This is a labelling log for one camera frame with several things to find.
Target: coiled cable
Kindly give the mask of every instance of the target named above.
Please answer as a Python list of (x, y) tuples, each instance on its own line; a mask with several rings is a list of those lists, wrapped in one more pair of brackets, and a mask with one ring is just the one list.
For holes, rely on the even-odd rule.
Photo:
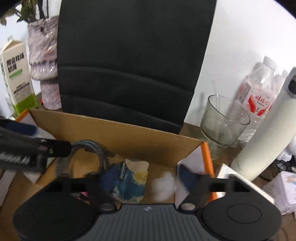
[(108, 165), (108, 158), (105, 155), (104, 151), (100, 147), (99, 143), (92, 141), (92, 140), (81, 140), (71, 143), (73, 148), (69, 156), (65, 158), (57, 158), (56, 163), (56, 176), (57, 177), (63, 177), (63, 176), (69, 176), (69, 166), (71, 163), (71, 158), (76, 153), (77, 150), (84, 148), (86, 151), (89, 152), (95, 152), (99, 157), (99, 169), (98, 173), (100, 173), (102, 170), (105, 170)]

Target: white thermos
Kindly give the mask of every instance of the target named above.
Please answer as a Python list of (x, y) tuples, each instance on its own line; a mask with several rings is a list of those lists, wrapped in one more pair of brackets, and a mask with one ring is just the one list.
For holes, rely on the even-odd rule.
[(296, 135), (296, 67), (252, 139), (231, 163), (240, 175), (254, 180), (282, 152)]

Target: plastic water bottle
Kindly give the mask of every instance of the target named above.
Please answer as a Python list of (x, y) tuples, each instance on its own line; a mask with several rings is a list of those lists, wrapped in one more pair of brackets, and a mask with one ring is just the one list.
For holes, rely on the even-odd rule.
[(263, 63), (243, 81), (243, 88), (237, 95), (239, 102), (250, 115), (251, 123), (238, 138), (241, 142), (248, 142), (269, 111), (275, 100), (274, 71), (276, 63), (265, 56)]

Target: white wall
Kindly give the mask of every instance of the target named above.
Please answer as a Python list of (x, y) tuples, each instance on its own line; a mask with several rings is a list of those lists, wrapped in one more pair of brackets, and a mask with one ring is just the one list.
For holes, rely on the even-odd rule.
[[(46, 13), (46, 1), (44, 1), (43, 11)], [(49, 16), (54, 16), (59, 14), (59, 9), (61, 5), (61, 0), (50, 0), (49, 1)], [(12, 35), (13, 39), (20, 40), (26, 43), (27, 47), (27, 56), (29, 58), (29, 49), (28, 49), (28, 29), (27, 23), (22, 21), (17, 23), (18, 17), (16, 15), (8, 17), (7, 25), (0, 25), (0, 48), (2, 48), (5, 43), (7, 43), (7, 38)], [(32, 80), (34, 91), (36, 94), (40, 92), (40, 83), (39, 81)], [(5, 101), (5, 96), (8, 96), (6, 87), (4, 84), (3, 76), (0, 73), (0, 115), (8, 116), (10, 111), (8, 109), (7, 103)]]
[(296, 65), (296, 19), (274, 0), (217, 0), (213, 25), (186, 123), (200, 125), (207, 97), (233, 98), (265, 55), (278, 72)]

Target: orange strip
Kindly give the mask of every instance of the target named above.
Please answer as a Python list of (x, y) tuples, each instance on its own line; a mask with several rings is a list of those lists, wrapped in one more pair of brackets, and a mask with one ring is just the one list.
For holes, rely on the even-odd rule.
[(25, 109), (20, 115), (15, 119), (15, 121), (20, 122), (25, 116), (29, 114), (28, 109)]
[[(210, 177), (214, 178), (215, 173), (209, 150), (209, 145), (206, 142), (204, 142), (200, 145), (200, 147), (202, 149), (202, 158), (204, 160), (205, 172), (209, 174)], [(217, 194), (215, 192), (212, 192), (208, 201), (211, 202), (215, 199), (217, 199)]]

